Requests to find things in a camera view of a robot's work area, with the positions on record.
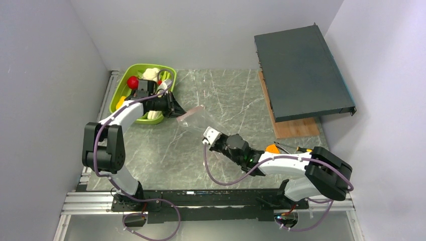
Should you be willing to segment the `clear zip top bag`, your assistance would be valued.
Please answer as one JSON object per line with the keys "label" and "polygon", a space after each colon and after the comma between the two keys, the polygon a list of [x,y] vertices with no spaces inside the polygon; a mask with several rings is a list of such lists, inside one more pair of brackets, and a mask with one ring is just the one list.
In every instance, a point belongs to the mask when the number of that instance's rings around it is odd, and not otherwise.
{"label": "clear zip top bag", "polygon": [[179,116],[176,120],[179,126],[198,138],[203,137],[203,134],[208,127],[217,131],[221,129],[220,124],[203,105],[199,105],[188,110],[184,115]]}

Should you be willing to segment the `green celery stalk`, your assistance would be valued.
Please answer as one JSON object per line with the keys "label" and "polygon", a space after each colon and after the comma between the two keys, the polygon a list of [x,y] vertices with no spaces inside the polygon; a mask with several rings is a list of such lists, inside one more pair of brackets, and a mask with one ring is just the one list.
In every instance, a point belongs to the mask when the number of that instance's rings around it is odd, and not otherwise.
{"label": "green celery stalk", "polygon": [[[156,90],[156,94],[162,93],[170,84],[172,84],[171,79],[166,79],[162,81]],[[161,114],[162,114],[161,111],[151,110],[148,112],[147,119],[149,120],[157,119],[160,117]]]}

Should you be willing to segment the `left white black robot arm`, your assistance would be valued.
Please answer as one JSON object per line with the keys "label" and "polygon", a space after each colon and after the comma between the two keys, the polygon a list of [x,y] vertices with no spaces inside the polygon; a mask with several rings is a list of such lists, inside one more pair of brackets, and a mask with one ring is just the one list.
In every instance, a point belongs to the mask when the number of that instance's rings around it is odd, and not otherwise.
{"label": "left white black robot arm", "polygon": [[82,163],[97,177],[107,178],[132,211],[145,202],[142,184],[125,167],[124,133],[149,111],[159,111],[166,118],[177,118],[186,112],[171,92],[141,99],[126,100],[109,117],[100,122],[89,122],[84,127]]}

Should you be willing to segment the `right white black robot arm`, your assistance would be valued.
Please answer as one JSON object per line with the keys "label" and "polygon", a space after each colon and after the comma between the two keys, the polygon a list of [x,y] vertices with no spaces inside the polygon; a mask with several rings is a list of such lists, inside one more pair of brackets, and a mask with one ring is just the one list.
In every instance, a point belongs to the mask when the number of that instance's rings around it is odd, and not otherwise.
{"label": "right white black robot arm", "polygon": [[245,175],[231,182],[234,185],[249,175],[284,175],[277,194],[277,203],[290,208],[295,202],[323,195],[334,201],[343,201],[354,190],[350,182],[353,168],[323,147],[301,154],[275,154],[251,148],[239,134],[228,136],[208,128],[203,134],[203,157],[207,151],[217,152],[241,167]]}

